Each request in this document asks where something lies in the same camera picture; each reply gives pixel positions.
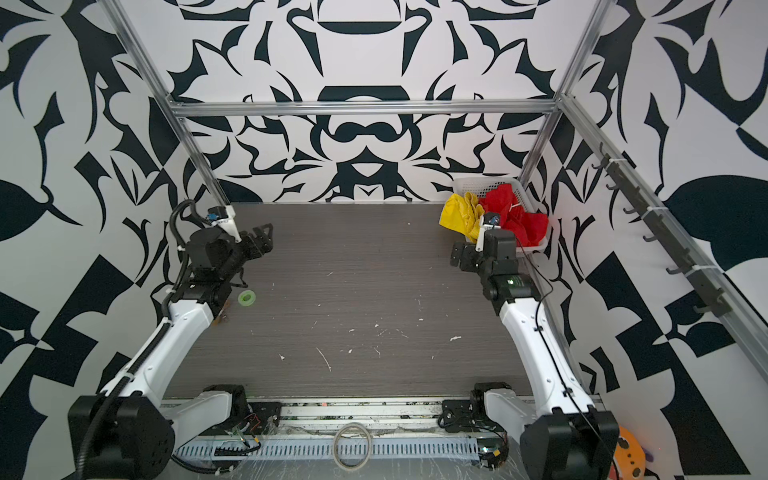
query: table surface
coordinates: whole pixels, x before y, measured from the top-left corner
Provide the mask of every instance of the table surface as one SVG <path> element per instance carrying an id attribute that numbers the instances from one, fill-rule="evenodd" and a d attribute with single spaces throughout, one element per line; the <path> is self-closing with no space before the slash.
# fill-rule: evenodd
<path id="1" fill-rule="evenodd" d="M 449 265 L 462 240 L 434 204 L 237 204 L 241 230 L 274 225 L 245 267 L 256 302 L 205 331 L 166 397 L 217 383 L 249 396 L 466 395 L 476 382 L 531 387 L 479 277 Z"/>

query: aluminum rail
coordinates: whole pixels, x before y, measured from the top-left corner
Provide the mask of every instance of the aluminum rail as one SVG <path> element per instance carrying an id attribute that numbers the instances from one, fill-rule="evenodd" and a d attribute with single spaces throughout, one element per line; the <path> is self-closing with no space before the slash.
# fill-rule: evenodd
<path id="1" fill-rule="evenodd" d="M 563 81 L 560 83 L 560 87 L 554 94 L 555 102 L 562 98 L 564 94 L 570 94 L 576 81 L 580 78 L 581 72 L 584 71 L 584 66 L 587 64 L 587 59 L 592 55 L 595 45 L 598 44 L 600 38 L 600 31 L 603 28 L 605 19 L 608 17 L 608 12 L 611 11 L 611 7 L 616 4 L 617 0 L 597 0 L 592 8 L 592 13 L 589 18 L 587 26 L 584 28 L 584 32 L 581 34 L 581 38 L 577 43 L 576 50 L 574 51 L 571 62 L 565 69 L 565 75 Z M 547 115 L 547 119 L 544 120 L 544 125 L 536 135 L 533 147 L 528 152 L 528 156 L 523 160 L 523 169 L 518 176 L 520 184 L 523 187 L 528 186 L 528 182 L 531 181 L 531 176 L 538 166 L 538 162 L 541 161 L 541 155 L 544 153 L 549 140 L 552 138 L 555 127 L 561 118 L 561 112 L 555 110 L 554 113 Z"/>
<path id="2" fill-rule="evenodd" d="M 213 195 L 216 202 L 221 205 L 228 205 L 229 200 L 227 195 L 221 189 L 219 181 L 216 179 L 213 171 L 210 169 L 208 160 L 200 151 L 200 148 L 192 138 L 192 133 L 184 126 L 184 121 L 176 116 L 171 110 L 170 103 L 168 102 L 168 92 L 165 88 L 163 80 L 157 73 L 157 69 L 149 58 L 147 49 L 139 39 L 136 29 L 128 19 L 128 15 L 123 9 L 123 6 L 118 0 L 99 0 L 99 5 L 104 9 L 109 22 L 114 28 L 115 34 L 118 36 L 120 43 L 123 44 L 125 51 L 131 56 L 136 69 L 139 70 L 139 74 L 144 79 L 144 82 L 149 87 L 154 100 L 157 102 L 157 106 L 163 112 L 163 116 L 170 125 L 179 142 L 187 150 L 187 153 L 192 160 L 192 164 L 195 166 L 200 176 L 203 178 L 205 186 L 208 191 Z"/>
<path id="3" fill-rule="evenodd" d="M 515 100 L 171 102 L 170 109 L 177 117 L 550 113 L 554 111 L 554 100 L 521 98 Z"/>
<path id="4" fill-rule="evenodd" d="M 610 159 L 624 159 L 611 139 L 592 121 L 577 99 L 570 95 L 563 95 L 558 100 L 558 106 L 598 159 L 606 155 Z M 722 299 L 730 306 L 730 311 L 718 316 L 718 319 L 736 340 L 758 373 L 768 382 L 768 325 L 765 320 L 760 317 L 726 274 L 701 250 L 696 240 L 680 225 L 680 222 L 664 205 L 664 202 L 645 183 L 639 173 L 629 165 L 629 162 L 618 161 L 616 165 L 621 175 L 627 178 L 631 184 L 632 191 L 636 191 L 638 195 L 642 196 L 645 204 L 657 211 L 661 222 L 670 232 L 674 241 L 687 252 L 686 255 L 695 266 L 694 268 L 714 289 L 721 292 Z"/>

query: black and white backdrop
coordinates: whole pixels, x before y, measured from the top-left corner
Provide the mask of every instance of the black and white backdrop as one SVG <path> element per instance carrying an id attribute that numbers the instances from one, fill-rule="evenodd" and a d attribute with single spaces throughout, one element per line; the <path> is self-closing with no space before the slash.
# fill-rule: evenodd
<path id="1" fill-rule="evenodd" d="M 411 100 L 551 98 L 593 5 L 594 0 L 124 2 L 168 90 L 186 101 L 382 94 Z"/>
<path id="2" fill-rule="evenodd" d="M 620 0 L 575 89 L 676 218 L 768 313 L 768 5 Z M 563 120 L 531 193 L 536 254 L 584 384 L 653 456 L 647 478 L 764 476 L 768 386 Z"/>
<path id="3" fill-rule="evenodd" d="M 0 1 L 0 122 L 0 478 L 65 478 L 70 405 L 157 325 L 172 207 L 213 202 L 94 0 Z"/>
<path id="4" fill-rule="evenodd" d="M 455 176 L 516 174 L 542 114 L 193 118 L 231 201 L 445 200 Z"/>
<path id="5" fill-rule="evenodd" d="M 137 0 L 178 101 L 551 98 L 594 0 Z M 444 200 L 516 174 L 539 114 L 194 118 L 233 201 Z"/>

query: tape roll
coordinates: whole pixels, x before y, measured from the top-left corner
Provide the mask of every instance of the tape roll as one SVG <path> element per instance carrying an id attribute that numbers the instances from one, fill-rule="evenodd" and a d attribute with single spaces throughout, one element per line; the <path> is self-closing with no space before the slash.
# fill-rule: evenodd
<path id="1" fill-rule="evenodd" d="M 256 301 L 256 294 L 253 290 L 244 290 L 237 296 L 237 302 L 242 306 L 251 306 Z"/>

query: black cable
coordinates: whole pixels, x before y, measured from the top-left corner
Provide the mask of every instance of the black cable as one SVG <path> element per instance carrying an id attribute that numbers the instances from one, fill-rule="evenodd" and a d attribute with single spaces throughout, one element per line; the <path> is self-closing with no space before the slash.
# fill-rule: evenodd
<path id="1" fill-rule="evenodd" d="M 231 286 L 236 286 L 237 288 L 248 288 L 248 284 L 245 283 L 245 280 L 243 280 L 243 275 L 245 274 L 245 267 L 240 269 L 240 283 L 232 283 L 230 282 Z"/>
<path id="2" fill-rule="evenodd" d="M 218 472 L 226 473 L 226 472 L 232 472 L 233 469 L 223 469 L 223 468 L 211 468 L 211 467 L 200 467 L 197 465 L 192 465 L 191 463 L 187 463 L 181 458 L 177 457 L 175 454 L 170 456 L 170 459 L 174 461 L 176 465 L 179 465 L 181 468 L 184 468 L 186 470 L 189 470 L 190 472 L 194 473 L 200 473 L 203 475 L 216 475 Z"/>
<path id="3" fill-rule="evenodd" d="M 227 454 L 229 454 L 229 455 L 240 456 L 248 453 L 258 452 L 260 449 L 261 449 L 261 443 L 257 442 L 255 447 L 248 447 L 245 450 L 227 450 L 227 449 L 218 448 L 214 451 L 214 455 L 227 456 Z"/>
<path id="4" fill-rule="evenodd" d="M 473 419 L 472 417 L 458 417 L 453 412 L 453 410 L 444 407 L 442 413 L 437 418 L 437 426 L 441 429 L 445 429 L 446 427 L 450 426 L 458 426 L 465 429 L 480 429 L 485 430 L 487 432 L 493 433 L 497 437 L 499 437 L 502 441 L 502 446 L 498 449 L 499 454 L 496 455 L 495 452 L 487 452 L 487 453 L 481 453 L 480 459 L 485 460 L 488 463 L 488 466 L 486 467 L 489 470 L 493 470 L 496 468 L 496 466 L 501 466 L 504 462 L 506 462 L 507 457 L 509 457 L 509 445 L 506 438 L 506 432 L 504 435 L 502 435 L 499 432 L 496 432 L 494 429 L 490 429 L 489 427 L 478 425 L 477 422 L 482 421 L 482 419 Z"/>
<path id="5" fill-rule="evenodd" d="M 88 460 L 88 454 L 91 451 L 94 437 L 96 436 L 96 431 L 104 421 L 104 417 L 107 415 L 109 408 L 112 407 L 115 399 L 118 397 L 120 392 L 123 391 L 129 380 L 129 377 L 124 376 L 118 381 L 118 384 L 112 389 L 111 392 L 109 392 L 107 398 L 96 411 L 96 415 L 94 415 L 94 418 L 91 420 L 91 424 L 88 425 L 88 430 L 85 431 L 85 435 L 83 435 L 83 441 L 80 443 L 80 452 L 78 453 L 78 461 L 75 466 L 75 473 L 77 474 L 77 478 L 84 478 L 83 473 L 85 470 L 85 462 Z"/>
<path id="6" fill-rule="evenodd" d="M 200 215 L 197 215 L 197 211 L 194 208 L 194 200 L 191 200 L 187 198 L 186 200 L 182 200 L 179 202 L 179 204 L 174 208 L 172 212 L 170 212 L 170 222 L 168 223 L 168 226 L 170 227 L 170 232 L 174 235 L 174 238 L 176 239 L 176 244 L 179 247 L 184 248 L 187 243 L 184 242 L 184 239 L 181 238 L 181 234 L 179 233 L 179 230 L 176 226 L 176 221 L 179 218 L 179 215 L 181 215 L 181 212 L 184 211 L 185 208 L 192 206 L 192 211 L 194 212 L 194 215 L 199 217 Z"/>
<path id="7" fill-rule="evenodd" d="M 547 296 L 550 293 L 554 292 L 554 285 L 552 285 L 552 283 L 549 281 L 549 279 L 546 276 L 542 275 L 541 272 L 538 271 L 538 268 L 536 268 L 536 266 L 533 264 L 533 262 L 531 262 L 531 258 L 529 256 L 529 254 L 525 255 L 525 259 L 528 261 L 528 264 L 530 264 L 534 268 L 534 270 L 536 270 L 536 273 L 538 273 L 538 275 L 541 278 L 543 278 L 545 282 L 547 282 L 547 284 L 549 285 L 549 289 L 550 289 L 547 292 L 547 294 L 544 295 L 541 298 L 541 300 L 538 301 L 538 305 L 536 305 L 536 313 L 535 313 L 536 330 L 538 331 L 538 334 L 541 336 L 541 341 L 544 342 L 544 346 L 547 347 L 547 353 L 549 353 L 549 358 L 552 359 L 552 365 L 554 365 L 554 370 L 558 373 L 558 377 L 560 378 L 560 384 L 563 385 L 563 389 L 565 390 L 565 393 L 568 395 L 568 398 L 571 399 L 571 403 L 574 404 L 574 407 L 576 407 L 576 410 L 579 412 L 579 415 L 581 415 L 581 417 L 587 423 L 589 428 L 592 430 L 592 432 L 598 438 L 598 441 L 600 442 L 600 444 L 603 445 L 603 447 L 605 448 L 605 451 L 611 457 L 611 464 L 616 469 L 616 475 L 619 475 L 619 468 L 616 466 L 616 462 L 614 460 L 614 452 L 611 451 L 610 448 L 608 448 L 608 445 L 606 445 L 605 441 L 600 436 L 600 434 L 598 433 L 597 429 L 595 429 L 595 427 L 592 425 L 592 422 L 589 421 L 589 419 L 584 414 L 584 412 L 582 412 L 581 409 L 579 408 L 578 404 L 576 403 L 576 400 L 574 399 L 573 395 L 571 394 L 571 390 L 565 385 L 565 381 L 563 380 L 563 375 L 560 374 L 560 369 L 558 368 L 558 364 L 554 360 L 554 355 L 552 355 L 552 351 L 549 349 L 549 345 L 547 344 L 547 340 L 544 338 L 544 333 L 541 332 L 541 327 L 538 325 L 538 309 L 541 306 L 541 304 L 544 302 L 544 299 L 547 298 Z"/>
<path id="8" fill-rule="evenodd" d="M 179 215 L 181 215 L 187 207 L 190 208 L 190 217 L 195 219 L 200 224 L 210 225 L 210 221 L 207 218 L 201 217 L 197 212 L 197 209 L 195 208 L 194 200 L 187 198 L 186 200 L 182 200 L 181 202 L 179 202 L 179 204 L 173 209 L 173 211 L 170 212 L 170 221 L 168 223 L 168 226 L 170 227 L 170 232 L 174 235 L 174 238 L 176 239 L 177 245 L 181 248 L 185 248 L 187 243 L 184 242 L 183 238 L 181 238 L 181 234 L 179 233 L 176 222 L 179 218 Z"/>
<path id="9" fill-rule="evenodd" d="M 179 234 L 178 229 L 176 228 L 176 219 L 178 218 L 179 214 L 184 211 L 185 208 L 191 207 L 191 211 L 193 212 L 193 217 L 200 220 L 203 223 L 206 223 L 205 219 L 200 217 L 200 215 L 197 214 L 197 211 L 194 209 L 195 202 L 194 200 L 183 200 L 181 201 L 174 210 L 170 213 L 170 231 L 176 238 L 177 243 L 184 247 L 186 243 L 181 238 L 181 235 Z M 174 282 L 173 289 L 170 291 L 165 298 L 163 299 L 163 302 L 161 303 L 161 312 L 164 318 L 170 319 L 170 312 L 168 311 L 168 306 L 170 305 L 170 299 L 174 295 L 175 291 L 179 289 L 182 282 L 184 282 L 189 274 L 188 272 L 188 265 L 189 265 L 189 254 L 184 251 L 184 254 L 182 255 L 182 261 L 181 261 L 181 268 L 179 269 L 179 274 L 176 277 L 176 281 Z M 88 425 L 88 429 L 85 431 L 85 435 L 83 435 L 83 441 L 80 444 L 80 452 L 78 453 L 78 460 L 75 464 L 75 473 L 77 478 L 83 479 L 84 476 L 84 470 L 85 470 L 85 463 L 88 460 L 88 455 L 91 453 L 91 447 L 93 446 L 93 442 L 96 436 L 96 431 L 101 427 L 101 424 L 104 422 L 104 417 L 106 417 L 109 409 L 112 407 L 112 404 L 117 399 L 117 397 L 120 395 L 120 393 L 123 391 L 125 386 L 131 381 L 132 376 L 141 368 L 141 365 L 144 364 L 144 361 L 149 357 L 149 355 L 154 351 L 154 349 L 157 347 L 157 345 L 160 344 L 161 340 L 165 337 L 165 334 L 170 329 L 170 324 L 168 322 L 163 323 L 163 325 L 160 327 L 160 329 L 157 331 L 155 336 L 152 338 L 150 343 L 147 345 L 147 348 L 142 350 L 139 357 L 136 358 L 136 361 L 131 364 L 130 367 L 128 367 L 127 373 L 130 374 L 130 376 L 124 376 L 118 381 L 118 384 L 111 390 L 107 398 L 104 400 L 104 402 L 101 404 L 101 406 L 96 411 L 93 419 L 91 420 L 91 423 Z"/>
<path id="10" fill-rule="evenodd" d="M 174 285 L 170 288 L 170 292 L 163 298 L 163 302 L 160 304 L 160 311 L 165 318 L 170 318 L 170 311 L 168 307 L 170 305 L 170 299 L 174 296 L 181 284 L 189 277 L 191 271 L 189 271 L 189 253 L 185 250 L 181 254 L 181 267 L 179 268 L 179 274 L 176 276 Z"/>

